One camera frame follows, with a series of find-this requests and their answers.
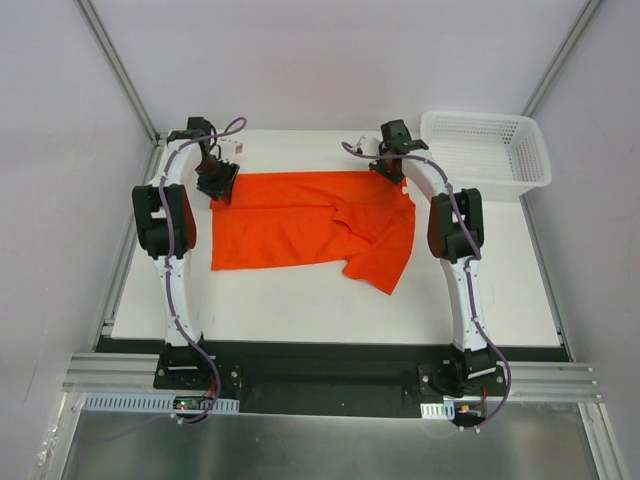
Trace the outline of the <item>orange t shirt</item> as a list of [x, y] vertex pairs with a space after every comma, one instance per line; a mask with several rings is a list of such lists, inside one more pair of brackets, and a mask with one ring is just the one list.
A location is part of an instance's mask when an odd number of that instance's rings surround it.
[[371, 171], [246, 173], [212, 201], [211, 268], [344, 262], [344, 276], [390, 295], [409, 262], [416, 206], [404, 183]]

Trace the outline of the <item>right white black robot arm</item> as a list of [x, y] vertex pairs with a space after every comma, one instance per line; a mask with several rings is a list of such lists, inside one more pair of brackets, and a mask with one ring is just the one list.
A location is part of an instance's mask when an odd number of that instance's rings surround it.
[[484, 243], [481, 193], [456, 185], [436, 163], [429, 146], [414, 138], [404, 121], [388, 121], [380, 130], [382, 140], [369, 167], [395, 184], [410, 180], [428, 200], [427, 244], [447, 282], [452, 354], [429, 375], [429, 383], [443, 395], [473, 394], [497, 368], [497, 355], [485, 331], [478, 281]]

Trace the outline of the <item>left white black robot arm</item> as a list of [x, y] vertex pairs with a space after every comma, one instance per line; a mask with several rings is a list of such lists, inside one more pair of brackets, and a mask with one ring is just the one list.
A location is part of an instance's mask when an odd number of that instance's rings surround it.
[[221, 140], [246, 124], [240, 116], [219, 130], [204, 117], [190, 117], [184, 129], [167, 136], [154, 176], [132, 190], [138, 243], [161, 284], [165, 343], [172, 347], [195, 345], [203, 335], [192, 281], [197, 225], [189, 187], [209, 200], [231, 204], [239, 165], [222, 158]]

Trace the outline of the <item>white plastic basket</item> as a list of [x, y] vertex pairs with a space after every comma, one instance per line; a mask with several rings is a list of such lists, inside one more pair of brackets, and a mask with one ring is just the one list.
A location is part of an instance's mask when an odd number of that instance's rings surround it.
[[517, 201], [552, 181], [544, 137], [530, 117], [431, 110], [421, 116], [420, 135], [447, 174], [487, 200]]

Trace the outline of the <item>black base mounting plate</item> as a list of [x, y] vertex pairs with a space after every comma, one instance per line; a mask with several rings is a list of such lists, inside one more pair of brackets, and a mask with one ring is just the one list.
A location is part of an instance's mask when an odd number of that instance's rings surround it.
[[276, 415], [416, 418], [447, 397], [495, 400], [506, 374], [493, 353], [445, 345], [204, 341], [162, 348], [158, 390], [184, 390]]

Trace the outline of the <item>left aluminium frame post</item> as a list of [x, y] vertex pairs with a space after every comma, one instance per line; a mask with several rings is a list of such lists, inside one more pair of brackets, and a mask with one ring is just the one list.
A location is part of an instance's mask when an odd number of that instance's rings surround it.
[[74, 0], [73, 3], [96, 42], [145, 136], [153, 144], [158, 144], [161, 140], [161, 133], [154, 125], [94, 2], [91, 0]]

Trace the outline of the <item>aluminium frame post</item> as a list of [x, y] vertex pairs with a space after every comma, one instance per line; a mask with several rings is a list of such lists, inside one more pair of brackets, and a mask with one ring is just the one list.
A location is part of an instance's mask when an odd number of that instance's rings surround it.
[[588, 0], [584, 2], [543, 74], [536, 83], [534, 90], [521, 111], [522, 116], [533, 118], [538, 114], [555, 84], [560, 79], [582, 38], [606, 4], [606, 0]]
[[158, 144], [161, 140], [161, 133], [154, 125], [94, 2], [91, 0], [74, 0], [73, 3], [96, 42], [145, 136], [153, 144]]

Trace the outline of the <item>right aluminium frame post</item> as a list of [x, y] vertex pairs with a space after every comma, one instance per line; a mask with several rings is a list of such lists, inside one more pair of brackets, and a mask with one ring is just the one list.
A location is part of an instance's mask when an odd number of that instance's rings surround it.
[[606, 4], [606, 0], [588, 0], [584, 2], [543, 74], [536, 83], [534, 90], [521, 111], [522, 116], [533, 118], [538, 114], [555, 84], [560, 79], [582, 38]]

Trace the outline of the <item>aluminium front rail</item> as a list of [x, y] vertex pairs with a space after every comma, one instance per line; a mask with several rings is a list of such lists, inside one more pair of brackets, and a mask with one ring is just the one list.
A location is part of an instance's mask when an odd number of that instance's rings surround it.
[[[149, 391], [157, 354], [76, 353], [65, 391]], [[594, 368], [575, 362], [512, 361], [510, 399], [518, 402], [602, 403]]]

